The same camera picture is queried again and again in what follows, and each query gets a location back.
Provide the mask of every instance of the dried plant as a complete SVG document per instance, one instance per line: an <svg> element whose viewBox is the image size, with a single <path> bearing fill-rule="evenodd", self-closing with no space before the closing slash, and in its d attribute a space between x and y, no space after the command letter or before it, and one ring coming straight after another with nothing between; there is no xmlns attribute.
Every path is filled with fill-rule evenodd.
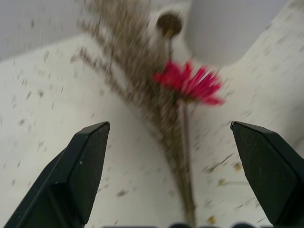
<svg viewBox="0 0 304 228"><path fill-rule="evenodd" d="M168 60L166 43L163 38L154 38L149 33L149 8L140 0L92 0L89 9L99 22L83 22L81 27L97 41L104 56L93 59L83 48L77 57L94 69L102 70L111 88L124 101L138 107L152 124L175 178L185 219L194 228L195 205L189 154L184 153L182 143L184 126L180 124L180 94L161 87L153 79L153 75L165 69ZM127 86L121 86L113 67L123 71Z"/></svg>

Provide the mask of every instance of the white object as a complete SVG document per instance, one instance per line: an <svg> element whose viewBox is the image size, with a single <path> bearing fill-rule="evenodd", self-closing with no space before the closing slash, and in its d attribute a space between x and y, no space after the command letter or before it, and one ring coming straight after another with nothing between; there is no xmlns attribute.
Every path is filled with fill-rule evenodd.
<svg viewBox="0 0 304 228"><path fill-rule="evenodd" d="M185 39L199 59L226 65L241 59L286 0L193 0Z"/></svg>

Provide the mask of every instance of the red flower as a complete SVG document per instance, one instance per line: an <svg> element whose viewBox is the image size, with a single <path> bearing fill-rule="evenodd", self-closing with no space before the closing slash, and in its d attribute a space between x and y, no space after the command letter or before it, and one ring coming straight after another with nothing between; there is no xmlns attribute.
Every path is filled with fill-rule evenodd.
<svg viewBox="0 0 304 228"><path fill-rule="evenodd" d="M178 64L168 61L164 73L155 74L154 80L159 84L171 88L190 98L200 100L208 105L222 105L223 99L214 94L221 88L218 76L215 72L208 72L208 68L201 67L194 77L191 77L192 66L188 61L183 71Z"/></svg>

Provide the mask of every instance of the dried flower bunch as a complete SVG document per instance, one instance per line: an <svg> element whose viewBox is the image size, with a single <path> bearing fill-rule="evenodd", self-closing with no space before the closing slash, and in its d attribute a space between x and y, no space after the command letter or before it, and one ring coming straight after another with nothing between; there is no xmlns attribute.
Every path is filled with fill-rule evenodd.
<svg viewBox="0 0 304 228"><path fill-rule="evenodd" d="M92 59L84 48L78 57L94 69L102 70L111 88L124 101L138 107L143 117L152 124L175 178L185 219L194 228L195 204L185 98L213 105L221 103L220 99L213 97L220 87L216 83L216 75L210 73L205 76L206 69L201 69L192 79L190 63L181 71L177 64L168 61L170 51L166 39L155 39L148 31L149 8L143 1L91 1L89 9L99 22L83 22L81 27L103 49L103 57ZM102 32L101 26L107 29L106 33ZM115 77L113 67L123 71L126 87L121 86Z"/></svg>

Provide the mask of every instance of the white table surface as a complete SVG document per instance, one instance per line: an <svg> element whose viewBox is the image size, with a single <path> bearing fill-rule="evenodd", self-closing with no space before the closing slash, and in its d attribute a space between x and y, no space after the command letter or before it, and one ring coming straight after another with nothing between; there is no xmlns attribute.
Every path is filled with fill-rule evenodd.
<svg viewBox="0 0 304 228"><path fill-rule="evenodd" d="M233 167L239 156L229 124L237 120L264 126L294 148L304 139L303 20L303 5L286 6L239 62L221 70L221 94L227 102L199 107L192 115L199 225L206 225L210 216L219 227L238 221L269 224L243 170ZM80 35L0 63L0 227L72 136L102 121L109 121L111 130L101 190L87 227L165 228L182 221L182 205L162 150L142 120L109 91L102 75L81 61L70 63L82 46L96 50L90 38ZM189 58L182 38L173 47L178 61ZM225 166L204 171L230 154ZM220 179L243 184L219 186ZM126 194L118 197L121 190Z"/></svg>

